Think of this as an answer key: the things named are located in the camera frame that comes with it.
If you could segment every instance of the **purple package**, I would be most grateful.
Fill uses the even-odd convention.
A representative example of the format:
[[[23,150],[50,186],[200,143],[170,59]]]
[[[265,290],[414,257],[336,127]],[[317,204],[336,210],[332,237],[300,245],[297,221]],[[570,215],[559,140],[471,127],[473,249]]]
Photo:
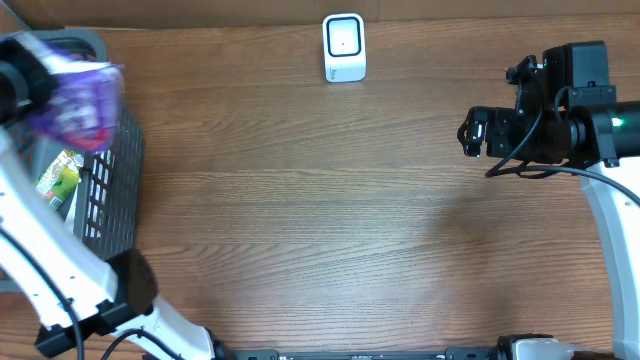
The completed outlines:
[[[120,67],[76,60],[29,33],[15,37],[59,83],[49,102],[26,117],[29,126],[74,148],[92,152],[108,149],[121,114]]]

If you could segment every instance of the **basket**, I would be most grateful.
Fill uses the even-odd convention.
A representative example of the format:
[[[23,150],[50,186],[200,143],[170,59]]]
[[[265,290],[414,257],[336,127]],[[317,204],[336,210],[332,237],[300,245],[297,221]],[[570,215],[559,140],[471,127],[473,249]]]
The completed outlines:
[[[76,56],[107,61],[106,46],[92,31],[34,31],[34,34]],[[8,132],[32,181],[65,149],[54,140],[35,136],[24,124],[18,123]],[[142,132],[125,105],[109,150],[84,154],[73,233],[103,260],[135,245],[143,153]],[[70,203],[71,199],[68,199],[59,209],[63,219]],[[19,291],[20,288],[0,269],[0,292]]]

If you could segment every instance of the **wooden tabletop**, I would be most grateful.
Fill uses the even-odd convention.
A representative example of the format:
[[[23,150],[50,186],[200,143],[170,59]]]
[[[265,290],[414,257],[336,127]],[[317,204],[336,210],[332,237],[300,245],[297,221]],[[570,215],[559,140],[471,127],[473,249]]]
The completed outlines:
[[[485,179],[497,160],[465,157],[456,130],[472,106],[513,107],[503,68],[567,42],[605,40],[619,99],[640,98],[639,32],[636,15],[371,23],[351,84],[324,80],[320,25],[103,32],[146,140],[138,246],[164,296],[232,348],[520,332],[610,348],[578,179]],[[0,312],[0,356],[37,358],[29,303],[2,295]],[[114,359],[139,358],[121,346]]]

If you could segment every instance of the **item in basket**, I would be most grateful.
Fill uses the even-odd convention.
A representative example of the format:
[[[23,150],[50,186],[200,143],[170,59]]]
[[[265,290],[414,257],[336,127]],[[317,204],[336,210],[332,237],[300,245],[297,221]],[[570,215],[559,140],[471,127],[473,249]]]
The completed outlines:
[[[111,145],[120,116],[121,67],[78,60],[30,33],[14,36],[58,82],[51,99],[26,117],[31,128],[74,148],[106,150]]]
[[[36,191],[54,209],[58,209],[80,182],[84,158],[71,150],[63,150],[35,182]]]

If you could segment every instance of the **gray plastic basket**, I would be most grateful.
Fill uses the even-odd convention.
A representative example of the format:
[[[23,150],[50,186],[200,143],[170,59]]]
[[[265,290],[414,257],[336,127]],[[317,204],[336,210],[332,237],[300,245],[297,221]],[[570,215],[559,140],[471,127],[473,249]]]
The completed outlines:
[[[73,29],[35,31],[34,34],[74,55],[107,61],[106,47],[92,31]],[[16,124],[8,131],[33,181],[66,148],[36,137],[24,124]],[[143,152],[142,132],[125,105],[110,149],[84,155],[73,232],[101,259],[135,245]],[[71,199],[60,208],[61,217],[66,216],[70,203]],[[0,292],[16,291],[20,288],[0,269]]]

